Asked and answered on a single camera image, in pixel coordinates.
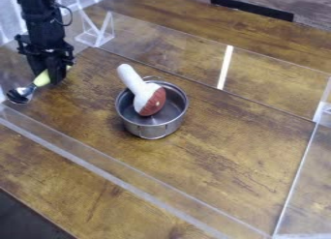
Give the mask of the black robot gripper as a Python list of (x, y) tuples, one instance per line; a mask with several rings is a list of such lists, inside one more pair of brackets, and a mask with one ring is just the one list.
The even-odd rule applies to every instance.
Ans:
[(64, 27), (69, 23), (63, 23), (60, 12), (23, 13), (21, 17), (27, 33), (15, 36), (19, 54), (25, 56), (33, 75), (48, 69), (51, 83), (57, 85), (65, 78), (67, 65), (73, 64), (73, 46), (64, 40)]

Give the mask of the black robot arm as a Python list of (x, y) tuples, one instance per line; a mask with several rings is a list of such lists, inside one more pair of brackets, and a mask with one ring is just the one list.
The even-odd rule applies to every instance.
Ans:
[(51, 83), (57, 85), (73, 65), (73, 46), (64, 40), (61, 8), (57, 0), (17, 0), (27, 33), (16, 35), (19, 54), (24, 55), (35, 75), (48, 71)]

